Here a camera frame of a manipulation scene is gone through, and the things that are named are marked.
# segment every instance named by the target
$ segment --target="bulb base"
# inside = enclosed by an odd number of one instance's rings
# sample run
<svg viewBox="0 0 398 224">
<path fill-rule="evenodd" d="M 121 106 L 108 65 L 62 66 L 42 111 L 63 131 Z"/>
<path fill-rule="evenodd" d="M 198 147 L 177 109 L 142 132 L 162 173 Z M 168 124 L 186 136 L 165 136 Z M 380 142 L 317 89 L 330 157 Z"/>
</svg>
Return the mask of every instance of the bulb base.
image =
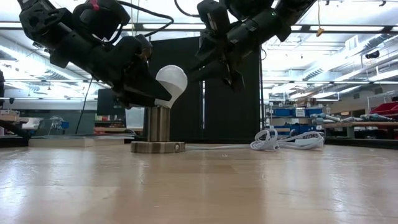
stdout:
<svg viewBox="0 0 398 224">
<path fill-rule="evenodd" d="M 131 152 L 146 154 L 170 154 L 185 152 L 184 142 L 132 142 Z"/>
</svg>

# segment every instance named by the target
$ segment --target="white cable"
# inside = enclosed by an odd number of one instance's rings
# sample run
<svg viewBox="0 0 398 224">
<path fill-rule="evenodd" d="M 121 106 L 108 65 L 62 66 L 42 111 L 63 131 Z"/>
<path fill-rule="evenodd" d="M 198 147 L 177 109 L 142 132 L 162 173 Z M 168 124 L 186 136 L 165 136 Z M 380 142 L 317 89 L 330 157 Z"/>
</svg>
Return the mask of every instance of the white cable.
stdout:
<svg viewBox="0 0 398 224">
<path fill-rule="evenodd" d="M 260 138 L 265 135 L 265 140 L 261 140 Z M 304 138 L 304 137 L 316 136 L 315 138 Z M 278 139 L 278 132 L 275 129 L 262 130 L 256 134 L 254 137 L 254 142 L 250 144 L 250 148 L 256 151 L 276 151 L 280 147 L 288 148 L 288 149 L 298 149 L 298 150 L 306 150 L 306 149 L 315 149 L 323 147 L 324 138 L 321 136 L 319 132 L 310 131 L 307 133 L 299 134 L 298 136 L 293 136 L 287 139 Z M 200 147 L 200 146 L 187 146 L 187 149 L 194 150 L 214 150 L 214 149 L 244 149 L 247 148 L 246 145 L 240 146 L 218 146 L 218 147 Z"/>
</svg>

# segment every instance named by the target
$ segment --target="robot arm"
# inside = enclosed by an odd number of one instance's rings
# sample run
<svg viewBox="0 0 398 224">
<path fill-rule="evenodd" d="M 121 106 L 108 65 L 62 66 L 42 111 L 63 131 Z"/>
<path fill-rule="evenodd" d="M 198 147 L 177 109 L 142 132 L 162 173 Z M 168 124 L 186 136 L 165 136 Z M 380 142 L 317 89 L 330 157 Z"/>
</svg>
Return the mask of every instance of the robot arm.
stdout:
<svg viewBox="0 0 398 224">
<path fill-rule="evenodd" d="M 238 67 L 243 58 L 276 35 L 284 41 L 294 25 L 316 0 L 203 0 L 198 4 L 200 19 L 206 24 L 202 45 L 190 72 L 191 81 L 220 77 L 234 91 L 244 88 Z M 238 22 L 229 22 L 229 11 Z"/>
<path fill-rule="evenodd" d="M 149 74 L 147 61 L 152 46 L 143 35 L 123 37 L 113 45 L 130 20 L 119 1 L 87 0 L 73 13 L 56 9 L 48 0 L 18 2 L 26 36 L 48 50 L 52 64 L 65 68 L 69 62 L 74 63 L 111 86 L 127 108 L 153 106 L 155 99 L 171 99 L 171 94 Z M 111 40 L 118 27 L 118 34 Z"/>
</svg>

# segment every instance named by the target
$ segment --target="light bulb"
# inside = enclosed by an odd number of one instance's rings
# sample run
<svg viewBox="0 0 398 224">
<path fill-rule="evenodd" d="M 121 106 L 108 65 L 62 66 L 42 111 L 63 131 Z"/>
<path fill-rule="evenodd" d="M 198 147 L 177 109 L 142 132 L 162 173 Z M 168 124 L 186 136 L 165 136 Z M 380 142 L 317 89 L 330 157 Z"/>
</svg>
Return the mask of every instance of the light bulb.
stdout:
<svg viewBox="0 0 398 224">
<path fill-rule="evenodd" d="M 178 66 L 168 65 L 159 70 L 156 80 L 172 95 L 170 101 L 155 100 L 155 105 L 171 108 L 178 97 L 185 91 L 188 79 L 185 72 Z"/>
</svg>

